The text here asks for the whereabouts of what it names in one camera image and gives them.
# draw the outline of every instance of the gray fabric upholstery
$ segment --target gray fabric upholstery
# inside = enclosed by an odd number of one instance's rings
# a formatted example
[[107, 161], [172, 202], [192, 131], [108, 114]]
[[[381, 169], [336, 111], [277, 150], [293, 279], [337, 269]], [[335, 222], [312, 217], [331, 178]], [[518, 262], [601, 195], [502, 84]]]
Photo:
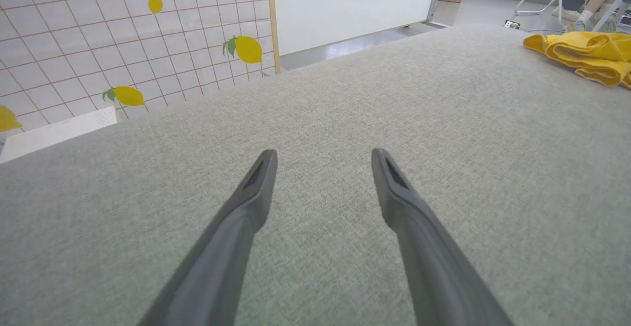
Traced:
[[631, 92], [525, 36], [437, 30], [0, 165], [0, 324], [135, 324], [275, 148], [236, 324], [412, 325], [380, 146], [517, 325], [628, 325]]

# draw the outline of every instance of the white board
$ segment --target white board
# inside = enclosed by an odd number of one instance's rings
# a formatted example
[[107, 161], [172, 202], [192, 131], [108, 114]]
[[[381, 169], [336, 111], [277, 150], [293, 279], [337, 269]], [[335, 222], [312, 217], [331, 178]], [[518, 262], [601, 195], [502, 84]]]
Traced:
[[432, 0], [276, 0], [281, 55], [427, 20]]

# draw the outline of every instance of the wall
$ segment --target wall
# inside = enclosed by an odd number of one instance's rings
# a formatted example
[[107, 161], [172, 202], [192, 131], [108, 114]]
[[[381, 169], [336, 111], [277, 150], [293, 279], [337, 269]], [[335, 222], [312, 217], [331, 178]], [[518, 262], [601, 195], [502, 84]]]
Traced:
[[0, 139], [195, 101], [273, 75], [274, 58], [268, 0], [0, 0]]

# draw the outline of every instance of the yellow cloth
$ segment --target yellow cloth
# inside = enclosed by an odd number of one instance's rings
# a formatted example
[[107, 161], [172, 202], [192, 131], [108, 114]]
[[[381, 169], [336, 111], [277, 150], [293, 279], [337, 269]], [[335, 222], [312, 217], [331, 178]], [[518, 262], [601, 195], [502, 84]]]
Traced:
[[524, 40], [528, 49], [576, 68], [583, 78], [606, 86], [631, 89], [631, 35], [599, 32], [536, 34]]

